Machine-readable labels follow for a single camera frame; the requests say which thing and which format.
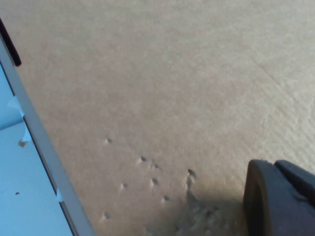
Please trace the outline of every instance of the small paper tab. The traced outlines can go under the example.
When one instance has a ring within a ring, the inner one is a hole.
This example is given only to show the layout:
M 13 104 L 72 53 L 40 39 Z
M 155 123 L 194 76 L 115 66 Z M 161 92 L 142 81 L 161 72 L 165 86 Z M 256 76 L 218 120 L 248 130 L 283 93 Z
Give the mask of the small paper tab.
M 17 110 L 19 110 L 21 116 L 24 116 L 24 112 L 22 111 L 21 105 L 19 103 L 19 100 L 16 96 L 14 96 L 9 102 L 8 102 L 8 107 L 12 107 L 15 108 Z
M 56 197 L 57 197 L 57 201 L 58 202 L 62 202 L 63 201 L 63 197 L 61 196 L 61 192 L 60 192 L 60 190 L 58 188 L 57 188 Z

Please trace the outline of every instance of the black strip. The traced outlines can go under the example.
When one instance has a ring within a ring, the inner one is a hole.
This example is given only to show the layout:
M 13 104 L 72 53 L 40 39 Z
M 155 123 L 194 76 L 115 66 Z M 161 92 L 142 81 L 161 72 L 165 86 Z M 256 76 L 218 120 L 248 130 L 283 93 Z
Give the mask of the black strip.
M 18 52 L 16 51 L 13 42 L 8 34 L 8 32 L 6 31 L 6 28 L 0 18 L 0 34 L 2 36 L 2 39 L 4 41 L 4 44 L 6 45 L 6 48 L 8 49 L 11 58 L 15 64 L 15 66 L 19 66 L 22 64 L 20 56 L 18 54 Z

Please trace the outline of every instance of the small hole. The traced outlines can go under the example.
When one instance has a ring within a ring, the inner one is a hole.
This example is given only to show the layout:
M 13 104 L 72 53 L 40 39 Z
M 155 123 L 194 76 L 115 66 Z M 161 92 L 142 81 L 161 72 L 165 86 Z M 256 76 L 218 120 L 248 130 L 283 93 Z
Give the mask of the small hole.
M 141 156 L 140 159 L 141 159 L 142 162 L 146 162 L 147 161 L 147 158 L 145 158 L 144 156 Z
M 171 200 L 168 196 L 164 196 L 163 199 L 164 199 L 165 201 L 170 201 L 170 200 Z
M 158 180 L 156 178 L 151 179 L 152 185 L 158 185 Z
M 196 173 L 195 173 L 195 171 L 193 171 L 193 170 L 191 170 L 191 169 L 188 169 L 187 175 L 196 178 Z
M 110 219 L 110 214 L 108 212 L 104 212 L 104 217 L 106 220 Z
M 206 217 L 206 219 L 210 219 L 211 217 L 213 217 L 212 211 L 208 210 L 208 211 L 205 213 L 205 217 Z

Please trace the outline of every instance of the beige cardboard surface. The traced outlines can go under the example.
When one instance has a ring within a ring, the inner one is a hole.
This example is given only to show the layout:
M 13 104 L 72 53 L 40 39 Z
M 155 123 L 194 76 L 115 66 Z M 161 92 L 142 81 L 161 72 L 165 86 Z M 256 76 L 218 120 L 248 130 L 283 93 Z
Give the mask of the beige cardboard surface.
M 1 0 L 98 235 L 246 235 L 249 160 L 315 172 L 314 4 Z

